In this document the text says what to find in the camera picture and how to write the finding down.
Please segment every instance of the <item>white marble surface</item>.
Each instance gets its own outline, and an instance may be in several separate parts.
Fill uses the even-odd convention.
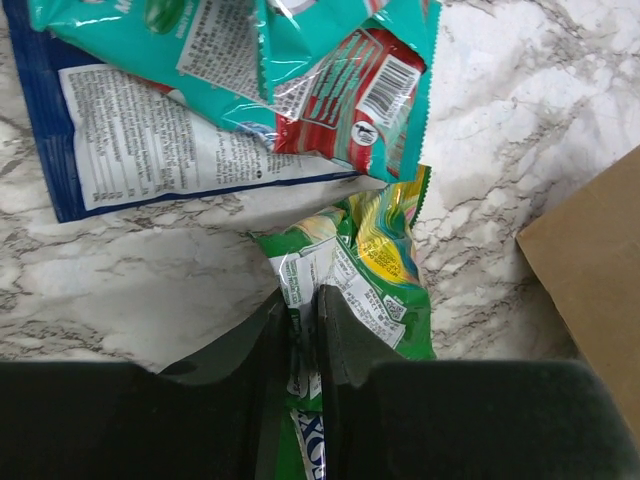
[[[442,358],[575,355],[515,245],[523,225],[640,143],[640,2],[448,0],[415,235]],[[244,235],[363,180],[164,203],[58,225],[0,19],[0,356],[158,369],[276,283]]]

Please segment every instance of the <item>snack bag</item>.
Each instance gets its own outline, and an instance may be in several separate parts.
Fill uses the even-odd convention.
[[[314,293],[337,286],[354,315],[411,360],[435,358],[430,302],[411,236],[429,180],[352,195],[281,234],[257,237],[280,281],[294,351],[283,416],[278,478],[324,478],[321,379],[314,348]]]
[[[48,28],[154,82],[218,127],[251,133],[276,153],[321,155],[387,182],[413,180],[426,127],[439,6],[430,4],[425,17],[433,24],[431,33],[415,33],[431,39],[424,56],[394,30],[406,12],[387,10],[385,18],[354,32],[317,75],[310,71],[280,85],[267,106],[255,68],[256,32],[248,21],[252,4],[29,0],[36,30]]]
[[[216,128],[139,79],[33,31],[24,0],[4,7],[61,222],[160,200],[355,175]]]

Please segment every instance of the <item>blue snack bag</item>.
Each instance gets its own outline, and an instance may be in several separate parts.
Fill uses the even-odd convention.
[[[320,158],[274,154],[255,136],[221,130],[148,82],[35,32],[26,0],[3,6],[60,222],[161,200],[355,175]]]
[[[254,2],[29,0],[29,6],[36,30],[49,29],[154,82],[218,127],[252,133],[275,153],[320,155],[386,182],[412,181],[439,5],[430,3],[426,17],[415,0],[380,10],[385,16],[352,32],[315,69],[278,86],[270,105],[261,99],[256,71],[264,35],[249,21]],[[426,22],[406,18],[416,16]],[[407,25],[419,28],[411,33],[415,45],[405,38]]]

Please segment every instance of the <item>cardboard box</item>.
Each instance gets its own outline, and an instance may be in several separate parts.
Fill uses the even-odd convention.
[[[640,444],[640,147],[518,243]]]

